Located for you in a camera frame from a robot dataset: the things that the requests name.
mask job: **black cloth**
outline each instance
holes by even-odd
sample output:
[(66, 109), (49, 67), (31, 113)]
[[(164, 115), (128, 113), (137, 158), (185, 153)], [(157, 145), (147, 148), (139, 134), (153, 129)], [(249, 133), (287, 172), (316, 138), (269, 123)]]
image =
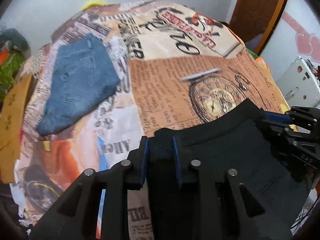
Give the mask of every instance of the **black cloth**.
[(234, 168), (246, 185), (289, 227), (310, 188), (307, 179), (294, 180), (274, 158), (271, 144), (256, 127), (264, 111), (246, 99), (214, 122), (184, 130), (163, 128), (150, 138), (147, 181), (155, 239), (191, 239), (199, 196), (194, 188), (178, 189), (172, 137), (178, 135), (197, 159), (217, 172)]

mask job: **bed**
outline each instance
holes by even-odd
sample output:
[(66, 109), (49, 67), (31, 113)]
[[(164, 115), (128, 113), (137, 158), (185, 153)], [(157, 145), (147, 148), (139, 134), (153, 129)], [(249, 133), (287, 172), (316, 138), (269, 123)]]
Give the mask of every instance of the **bed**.
[[(57, 48), (88, 33), (102, 39), (109, 53), (121, 80), (117, 92), (63, 132), (41, 137), (35, 126), (50, 96)], [(213, 68), (220, 71), (181, 82), (182, 77)], [(138, 148), (143, 135), (213, 121), (245, 98), (268, 111), (287, 110), (263, 60), (254, 60), (232, 31), (166, 1), (93, 6), (79, 12), (25, 63), (21, 76), (27, 73), (38, 80), (25, 109), (14, 174), (25, 195), (20, 210), (32, 224), (81, 172), (110, 168)], [(153, 239), (147, 185), (128, 193), (128, 215), (131, 237)]]

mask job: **crumpled fabric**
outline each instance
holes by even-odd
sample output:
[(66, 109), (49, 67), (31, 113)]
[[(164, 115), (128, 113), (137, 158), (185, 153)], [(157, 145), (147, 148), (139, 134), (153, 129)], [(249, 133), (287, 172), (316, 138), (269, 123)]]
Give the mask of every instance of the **crumpled fabric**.
[(37, 131), (55, 134), (73, 125), (113, 95), (119, 82), (106, 48), (92, 33), (75, 44), (59, 47), (51, 95)]

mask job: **clock print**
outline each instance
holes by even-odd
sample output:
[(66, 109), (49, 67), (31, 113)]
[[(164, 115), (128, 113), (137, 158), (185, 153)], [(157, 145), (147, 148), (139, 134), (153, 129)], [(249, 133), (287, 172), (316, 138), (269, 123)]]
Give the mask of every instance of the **clock print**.
[(228, 68), (235, 74), (237, 87), (242, 91), (245, 97), (249, 98), (256, 106), (262, 107), (264, 110), (268, 109), (259, 90), (239, 71), (231, 67)]
[(189, 95), (194, 110), (204, 122), (223, 116), (246, 98), (233, 82), (218, 76), (192, 82)]

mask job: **black cable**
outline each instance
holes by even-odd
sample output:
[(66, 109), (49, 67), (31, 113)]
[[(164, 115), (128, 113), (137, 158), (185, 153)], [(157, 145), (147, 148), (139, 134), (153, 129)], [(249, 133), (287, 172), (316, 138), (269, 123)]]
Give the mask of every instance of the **black cable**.
[(294, 222), (295, 224), (292, 227), (290, 227), (290, 229), (295, 228), (299, 223), (301, 223), (310, 214), (310, 212), (313, 210), (314, 206), (318, 202), (319, 197), (320, 197), (320, 195), (317, 197), (316, 201), (313, 203), (312, 207), (308, 210), (308, 212), (302, 218), (300, 218), (299, 220), (295, 221)]
[(294, 222), (294, 223), (298, 222), (298, 224), (295, 225), (293, 234), (295, 234), (296, 231), (299, 229), (299, 226), (300, 226), (300, 224), (301, 224), (301, 218), (302, 218), (302, 217), (303, 217), (303, 210), (301, 210), (301, 212), (300, 212), (300, 214), (299, 214), (299, 217), (298, 217), (297, 220)]

